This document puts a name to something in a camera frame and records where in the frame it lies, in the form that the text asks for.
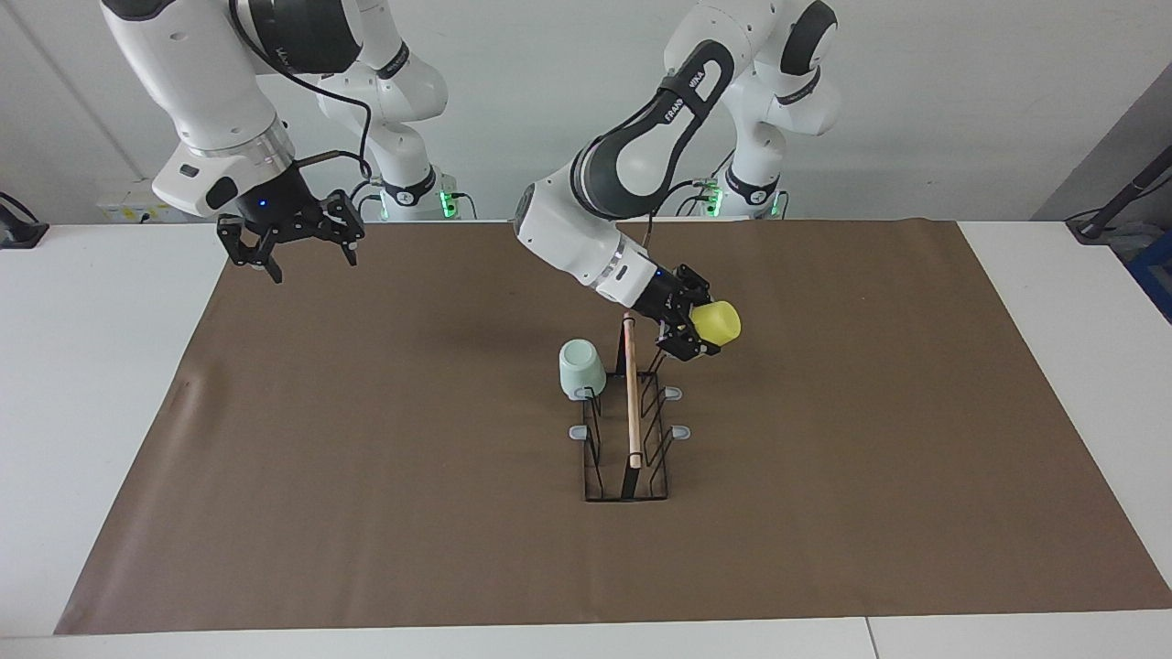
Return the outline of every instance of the white table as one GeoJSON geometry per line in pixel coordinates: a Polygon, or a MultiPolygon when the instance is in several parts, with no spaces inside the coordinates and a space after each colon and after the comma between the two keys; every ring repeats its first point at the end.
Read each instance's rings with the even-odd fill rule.
{"type": "MultiPolygon", "coordinates": [[[[1061,225],[962,227],[1172,582],[1172,326],[1105,247],[1061,225]]],[[[205,225],[54,227],[33,252],[0,253],[0,658],[1172,657],[1172,611],[36,638],[53,632],[223,261],[205,225]]]]}

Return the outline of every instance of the brown table mat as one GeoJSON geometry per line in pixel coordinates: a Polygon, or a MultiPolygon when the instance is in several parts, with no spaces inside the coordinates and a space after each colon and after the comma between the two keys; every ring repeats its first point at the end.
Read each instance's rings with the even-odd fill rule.
{"type": "Polygon", "coordinates": [[[621,310],[507,225],[369,233],[224,272],[57,633],[1172,607],[955,225],[657,226],[745,333],[620,505],[557,352],[621,310]]]}

